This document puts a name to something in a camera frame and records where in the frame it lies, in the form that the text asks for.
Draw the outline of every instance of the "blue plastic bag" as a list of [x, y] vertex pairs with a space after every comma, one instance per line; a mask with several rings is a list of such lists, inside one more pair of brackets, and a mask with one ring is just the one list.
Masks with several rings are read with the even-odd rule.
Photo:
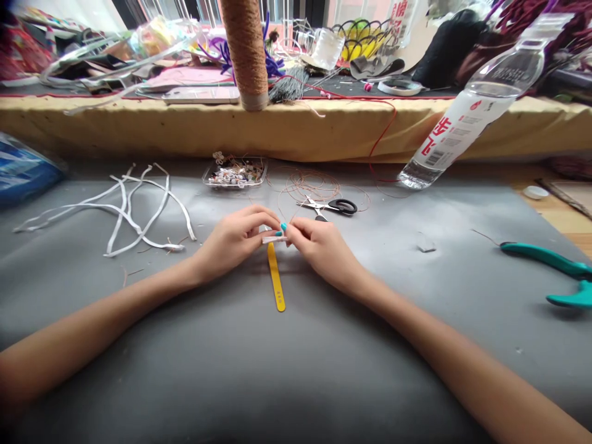
[[52, 161], [0, 133], [0, 208], [12, 207], [64, 178]]

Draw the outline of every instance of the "spool of thread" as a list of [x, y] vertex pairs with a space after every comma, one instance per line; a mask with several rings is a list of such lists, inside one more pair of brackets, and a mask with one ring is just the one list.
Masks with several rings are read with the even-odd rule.
[[247, 111], [267, 106], [267, 69], [257, 0], [221, 0], [230, 58], [240, 102]]

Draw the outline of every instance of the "tape roll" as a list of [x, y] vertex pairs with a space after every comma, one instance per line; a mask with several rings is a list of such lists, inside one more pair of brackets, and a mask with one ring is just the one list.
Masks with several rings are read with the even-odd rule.
[[423, 86], [421, 83], [411, 80], [384, 80], [378, 84], [378, 89], [391, 96], [410, 97], [421, 92]]

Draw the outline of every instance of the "gray work surface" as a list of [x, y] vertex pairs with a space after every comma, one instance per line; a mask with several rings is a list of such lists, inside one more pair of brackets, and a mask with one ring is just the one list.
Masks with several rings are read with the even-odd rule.
[[[286, 218], [295, 201], [267, 183], [216, 191], [203, 185], [208, 162], [165, 163], [199, 241], [220, 218], [256, 203]], [[367, 165], [322, 168], [362, 187], [369, 210], [325, 211], [360, 262], [423, 309], [467, 335], [587, 428], [592, 427], [592, 316], [550, 305], [577, 281], [541, 263], [502, 253], [519, 241], [588, 263], [584, 254], [509, 187], [448, 173], [406, 199], [379, 192]], [[82, 210], [52, 226], [12, 234], [25, 219], [110, 187], [126, 165], [85, 165], [0, 222], [0, 348], [194, 253], [142, 243], [104, 258], [116, 218]], [[139, 176], [144, 165], [137, 167]], [[291, 171], [273, 170], [280, 190]], [[162, 176], [157, 181], [164, 184]], [[399, 197], [393, 186], [381, 189]], [[364, 208], [363, 194], [342, 187]], [[144, 225], [162, 191], [146, 184], [133, 215]], [[120, 206], [119, 192], [103, 202]], [[314, 218], [307, 208], [298, 216]], [[418, 232], [436, 246], [417, 248]], [[176, 202], [151, 240], [187, 236]], [[135, 239], [124, 223], [115, 248]], [[286, 311], [276, 310], [265, 249], [227, 276], [179, 296], [133, 326], [101, 356], [39, 401], [11, 432], [15, 443], [477, 443], [490, 442], [428, 365], [383, 320], [315, 275], [298, 251], [277, 245]]]

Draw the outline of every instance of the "teal pliers handle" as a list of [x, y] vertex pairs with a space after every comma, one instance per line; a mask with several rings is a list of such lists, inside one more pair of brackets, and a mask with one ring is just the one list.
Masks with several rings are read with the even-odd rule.
[[526, 256], [552, 266], [575, 279], [592, 277], [592, 268], [582, 262], [572, 262], [556, 252], [537, 247], [536, 245], [504, 242], [499, 246], [505, 253]]
[[549, 295], [547, 301], [560, 306], [592, 309], [592, 282], [586, 280], [592, 278], [591, 267], [581, 262], [572, 262], [556, 252], [536, 245], [504, 242], [499, 247], [506, 253], [514, 253], [538, 260], [568, 276], [580, 279], [580, 288], [576, 294], [571, 296]]

